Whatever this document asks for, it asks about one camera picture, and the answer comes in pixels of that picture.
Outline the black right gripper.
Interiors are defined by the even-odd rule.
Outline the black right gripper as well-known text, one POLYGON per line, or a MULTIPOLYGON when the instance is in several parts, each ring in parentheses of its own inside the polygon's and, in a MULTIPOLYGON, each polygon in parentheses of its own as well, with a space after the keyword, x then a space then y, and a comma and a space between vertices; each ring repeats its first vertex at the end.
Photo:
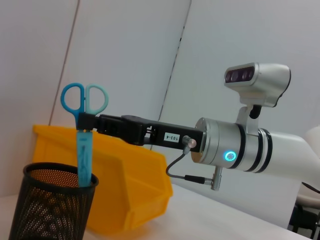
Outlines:
POLYGON ((186 144, 183 137, 195 140, 192 152, 200 152, 204 132, 193 127, 153 121, 133 115, 112 116, 101 114, 95 116, 80 113, 78 129, 92 131, 121 139, 129 144, 143 146, 155 145, 171 149, 183 150, 186 144))

